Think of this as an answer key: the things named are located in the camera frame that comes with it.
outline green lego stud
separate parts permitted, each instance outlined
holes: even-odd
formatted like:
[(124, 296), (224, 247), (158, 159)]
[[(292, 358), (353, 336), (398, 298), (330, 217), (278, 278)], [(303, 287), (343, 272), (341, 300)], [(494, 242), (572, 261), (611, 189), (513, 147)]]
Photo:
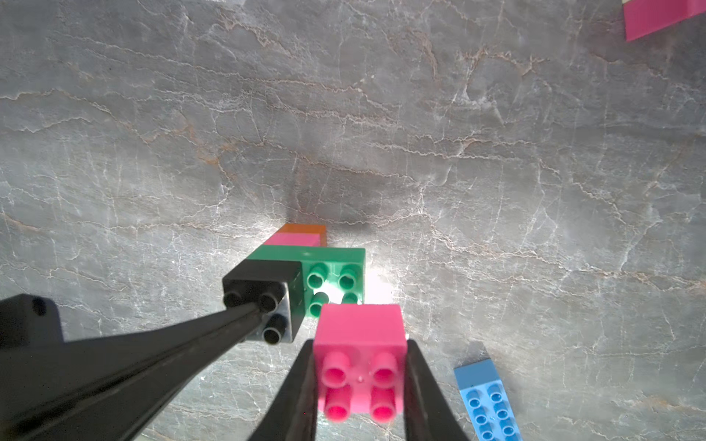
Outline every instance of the green lego stud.
[(328, 268), (323, 263), (317, 263), (309, 270), (309, 275), (306, 277), (306, 284), (311, 289), (319, 289), (323, 286), (327, 278)]
[(350, 291), (355, 287), (355, 282), (360, 278), (358, 274), (359, 267), (356, 265), (346, 265), (341, 270), (341, 275), (338, 277), (338, 286), (345, 291)]
[(318, 292), (311, 298), (311, 305), (309, 306), (309, 312), (314, 316), (318, 317), (321, 315), (321, 308), (328, 303), (328, 296), (325, 292)]
[(358, 296), (356, 296), (355, 293), (345, 293), (343, 294), (343, 299), (341, 300), (341, 303), (357, 305)]

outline pink object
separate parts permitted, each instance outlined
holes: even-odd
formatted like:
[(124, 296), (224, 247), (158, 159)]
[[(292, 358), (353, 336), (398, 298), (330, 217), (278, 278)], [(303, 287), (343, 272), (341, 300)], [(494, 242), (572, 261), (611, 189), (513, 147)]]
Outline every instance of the pink object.
[(628, 41), (706, 12), (706, 0), (630, 0), (623, 5)]
[(321, 246), (321, 235), (313, 233), (274, 233), (263, 245)]
[(369, 413), (384, 424), (402, 413), (407, 340), (399, 305), (325, 304), (313, 356), (318, 410), (329, 421)]

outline marble surface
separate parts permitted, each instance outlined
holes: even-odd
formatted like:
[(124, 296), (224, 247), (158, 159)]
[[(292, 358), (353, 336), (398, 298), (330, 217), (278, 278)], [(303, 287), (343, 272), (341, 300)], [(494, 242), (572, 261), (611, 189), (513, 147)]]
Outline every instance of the marble surface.
[[(452, 369), (489, 354), (526, 440), (703, 440), (706, 16), (622, 27), (617, 0), (0, 1), (0, 295), (68, 339), (153, 329), (322, 222), (471, 439)], [(313, 331), (145, 434), (246, 439)]]

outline blue lego brick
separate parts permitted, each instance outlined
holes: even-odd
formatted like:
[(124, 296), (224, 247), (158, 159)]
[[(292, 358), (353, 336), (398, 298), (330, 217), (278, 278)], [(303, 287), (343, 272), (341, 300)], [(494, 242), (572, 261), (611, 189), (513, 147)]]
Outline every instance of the blue lego brick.
[(522, 441), (503, 381), (490, 358), (453, 373), (480, 441)]

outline orange lego brick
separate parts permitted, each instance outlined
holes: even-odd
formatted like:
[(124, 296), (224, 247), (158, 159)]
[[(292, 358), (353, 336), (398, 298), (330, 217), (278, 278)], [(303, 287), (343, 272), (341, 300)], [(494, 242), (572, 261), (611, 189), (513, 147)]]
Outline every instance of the orange lego brick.
[(326, 246), (326, 225), (284, 224), (277, 233), (315, 233), (321, 237), (321, 246)]

